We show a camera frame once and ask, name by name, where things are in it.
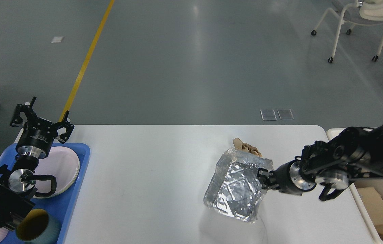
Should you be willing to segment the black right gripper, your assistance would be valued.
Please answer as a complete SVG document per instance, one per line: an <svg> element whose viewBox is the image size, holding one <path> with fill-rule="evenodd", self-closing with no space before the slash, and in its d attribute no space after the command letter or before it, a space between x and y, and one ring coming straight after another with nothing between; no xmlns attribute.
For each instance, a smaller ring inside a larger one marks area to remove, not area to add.
<svg viewBox="0 0 383 244"><path fill-rule="evenodd" d="M277 170L259 168L257 179L266 179L261 181L261 188L277 190L280 193L294 196L302 196L303 193L314 190L315 183L309 182L301 176L299 162L288 162L278 167Z"/></svg>

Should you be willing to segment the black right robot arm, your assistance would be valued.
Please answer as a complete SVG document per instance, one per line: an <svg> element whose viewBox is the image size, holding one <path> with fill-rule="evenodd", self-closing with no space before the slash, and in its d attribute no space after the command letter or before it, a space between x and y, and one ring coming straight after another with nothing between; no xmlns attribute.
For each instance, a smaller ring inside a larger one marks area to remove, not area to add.
<svg viewBox="0 0 383 244"><path fill-rule="evenodd" d="M383 125L345 128L329 142L306 145L276 170L259 168L256 177L262 189L295 196L320 184L320 201L333 200L358 180L383 179Z"/></svg>

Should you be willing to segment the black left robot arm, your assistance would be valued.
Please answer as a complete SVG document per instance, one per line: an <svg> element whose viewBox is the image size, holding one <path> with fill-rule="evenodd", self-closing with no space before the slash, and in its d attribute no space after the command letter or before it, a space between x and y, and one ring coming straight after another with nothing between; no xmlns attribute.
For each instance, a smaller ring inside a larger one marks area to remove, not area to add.
<svg viewBox="0 0 383 244"><path fill-rule="evenodd" d="M38 117L33 110L36 97L29 104L17 104L10 126L22 127L16 145L16 162L12 169L0 167L0 228L15 230L35 206L31 199L49 197L56 192L57 179L52 175L36 175L39 161L45 159L56 139L64 144L74 125L67 110L61 121L53 123Z"/></svg>

